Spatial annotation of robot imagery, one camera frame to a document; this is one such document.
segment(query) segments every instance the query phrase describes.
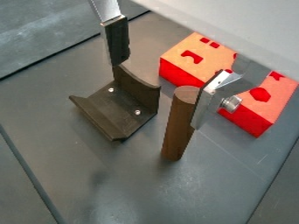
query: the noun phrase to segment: silver metal plate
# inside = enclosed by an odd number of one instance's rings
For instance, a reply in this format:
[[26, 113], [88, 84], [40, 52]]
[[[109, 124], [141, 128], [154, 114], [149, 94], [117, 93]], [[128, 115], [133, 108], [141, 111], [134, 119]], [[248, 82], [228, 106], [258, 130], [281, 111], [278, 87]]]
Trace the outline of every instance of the silver metal plate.
[[88, 3], [101, 23], [121, 15], [117, 0], [88, 0]]

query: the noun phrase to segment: gray floor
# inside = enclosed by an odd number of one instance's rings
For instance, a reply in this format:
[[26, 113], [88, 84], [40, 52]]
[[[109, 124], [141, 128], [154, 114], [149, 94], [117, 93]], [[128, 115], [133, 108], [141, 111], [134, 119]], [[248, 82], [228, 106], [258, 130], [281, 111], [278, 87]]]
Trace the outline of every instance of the gray floor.
[[299, 140], [248, 224], [299, 223]]
[[56, 223], [1, 134], [0, 179], [0, 223]]
[[189, 31], [154, 14], [129, 23], [125, 63], [162, 86], [158, 114], [110, 143], [70, 103], [112, 81], [102, 41], [86, 43], [0, 82], [0, 123], [65, 223], [245, 223], [299, 135], [299, 91], [254, 139], [214, 115], [180, 162], [160, 159], [173, 85], [158, 57]]
[[[118, 1], [133, 18], [145, 9]], [[0, 0], [0, 78], [98, 33], [88, 0]]]

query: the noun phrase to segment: red plastic block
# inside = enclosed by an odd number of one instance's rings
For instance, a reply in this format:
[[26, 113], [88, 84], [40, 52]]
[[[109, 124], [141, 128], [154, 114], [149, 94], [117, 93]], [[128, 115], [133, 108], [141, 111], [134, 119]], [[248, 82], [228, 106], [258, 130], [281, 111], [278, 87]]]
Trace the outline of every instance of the red plastic block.
[[[174, 85], [201, 87], [210, 76], [224, 69], [230, 73], [236, 53], [193, 33], [160, 58], [158, 74]], [[242, 102], [230, 114], [218, 113], [253, 137], [258, 137], [276, 119], [296, 89], [297, 82], [272, 72], [261, 85], [238, 94]]]

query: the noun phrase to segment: gray mat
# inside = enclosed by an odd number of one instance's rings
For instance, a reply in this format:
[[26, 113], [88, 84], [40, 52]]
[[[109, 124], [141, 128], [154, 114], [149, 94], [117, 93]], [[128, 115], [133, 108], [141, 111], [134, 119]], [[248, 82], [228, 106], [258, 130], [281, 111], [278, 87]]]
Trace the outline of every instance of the gray mat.
[[[118, 1], [133, 18], [145, 9]], [[0, 0], [0, 78], [98, 33], [88, 0]]]
[[54, 224], [52, 214], [42, 203], [1, 133], [0, 179], [0, 223]]

